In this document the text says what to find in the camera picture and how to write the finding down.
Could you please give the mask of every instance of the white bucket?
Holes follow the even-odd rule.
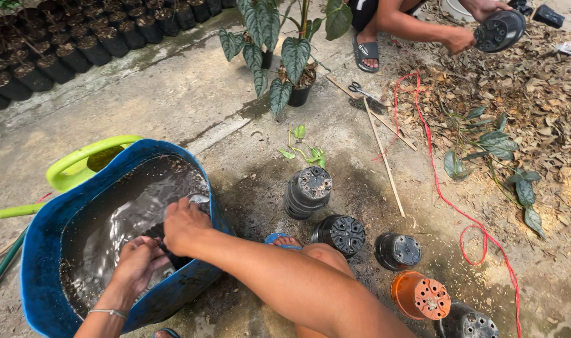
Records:
[[[470,12],[458,2],[458,0],[441,0],[440,6],[444,12],[450,13],[450,15],[459,21],[465,19],[467,22],[473,22],[475,19]]]

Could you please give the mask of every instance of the row of potted seedlings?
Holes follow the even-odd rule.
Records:
[[[2,16],[0,110],[235,6],[235,0],[47,0]]]

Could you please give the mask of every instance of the black shorts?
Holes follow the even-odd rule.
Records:
[[[426,0],[419,1],[418,4],[405,13],[412,15],[425,1]],[[358,9],[359,2],[361,2],[361,9]],[[350,11],[352,12],[352,27],[356,28],[359,32],[365,29],[369,21],[373,18],[373,15],[377,12],[378,4],[379,0],[350,0],[348,7],[350,7]]]

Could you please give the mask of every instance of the wooden stick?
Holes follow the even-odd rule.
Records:
[[[17,238],[13,239],[12,241],[8,242],[8,244],[6,244],[6,246],[4,246],[4,248],[0,249],[0,256],[4,253],[4,251],[8,250],[8,248],[10,248],[12,246],[12,243],[16,242],[19,239],[19,236],[17,236]]]
[[[400,210],[400,215],[403,218],[406,218],[404,214],[404,210],[402,210],[402,204],[400,203],[400,197],[398,197],[398,191],[396,190],[396,185],[394,183],[394,178],[392,177],[392,170],[390,169],[390,165],[387,163],[386,154],[383,151],[382,142],[379,140],[379,135],[377,134],[377,129],[375,128],[375,124],[373,123],[373,119],[371,118],[371,113],[369,112],[369,105],[366,103],[366,98],[362,98],[363,102],[365,103],[366,115],[369,118],[369,123],[371,123],[371,127],[373,128],[373,133],[375,134],[375,139],[377,139],[377,145],[379,146],[379,151],[382,154],[383,163],[386,164],[387,176],[390,178],[390,184],[392,185],[392,190],[394,191],[394,196],[396,196],[396,202],[398,203],[398,208]]]
[[[340,89],[342,89],[346,94],[350,95],[350,97],[352,97],[353,99],[357,99],[357,96],[354,95],[350,90],[348,90],[348,88],[344,87],[343,85],[341,85],[338,81],[335,81],[334,78],[332,78],[331,76],[327,75],[327,79],[329,79],[329,81],[333,82],[336,86],[338,86]],[[375,117],[377,117],[377,119],[383,123],[386,127],[390,128],[391,131],[393,131],[394,133],[396,132],[396,129],[389,124],[388,122],[386,122],[386,120],[382,119],[379,115],[377,115],[374,111],[372,111],[369,108],[369,112],[371,112]],[[409,147],[415,151],[417,151],[417,147],[415,147],[409,140],[407,140],[406,138],[404,138],[402,135],[398,135],[398,137],[406,144],[409,145]]]

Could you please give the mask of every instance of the muddy water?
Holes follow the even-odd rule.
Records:
[[[109,283],[120,249],[163,221],[170,203],[208,195],[201,173],[177,156],[150,159],[81,208],[64,228],[60,277],[64,294],[84,318]],[[164,277],[155,272],[148,289]]]

